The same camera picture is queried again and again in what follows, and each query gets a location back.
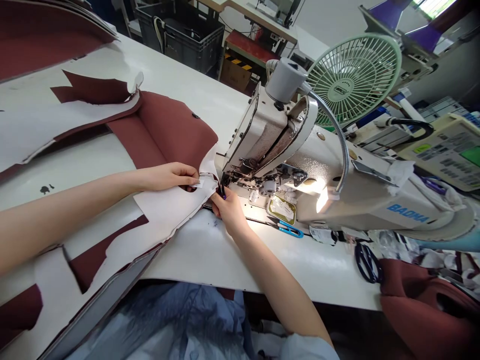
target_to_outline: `black crate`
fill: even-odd
[[[162,1],[135,9],[143,43],[206,74],[219,60],[225,26],[182,1]],[[154,18],[163,46],[157,37]]]

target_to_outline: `yellow and black hazard tape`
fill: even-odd
[[[232,55],[230,55],[229,53],[225,53],[225,60],[228,60],[230,62],[232,62],[233,64],[235,65],[238,65],[239,67],[241,67],[242,69],[245,69],[245,70],[252,70],[252,67],[248,64],[246,64],[245,62],[241,61],[241,60],[238,60],[236,58],[234,58]]]

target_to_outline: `green fan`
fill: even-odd
[[[327,50],[308,71],[307,82],[336,115],[342,127],[371,112],[392,90],[402,53],[389,36],[366,33]],[[327,114],[316,123],[331,127]]]

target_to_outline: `purple object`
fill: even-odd
[[[410,31],[406,34],[410,39],[415,40],[425,50],[433,53],[442,34],[432,24]]]
[[[410,3],[411,0],[387,0],[368,11],[375,19],[395,31],[399,24],[400,16],[402,16],[403,11]]]
[[[423,183],[426,185],[427,188],[432,189],[437,194],[445,195],[447,193],[447,189],[437,184],[436,182],[430,181],[428,177],[421,177],[421,180],[423,181]]]

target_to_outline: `hand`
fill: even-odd
[[[237,194],[226,187],[225,195],[225,200],[216,192],[210,196],[210,199],[213,201],[211,205],[213,213],[223,220],[226,231],[232,237],[240,235],[245,231],[250,231],[250,226],[242,211],[242,206]]]
[[[147,167],[129,171],[130,181],[135,191],[160,191],[175,186],[186,186],[185,190],[191,192],[192,187],[199,183],[199,172],[193,166],[181,162]]]

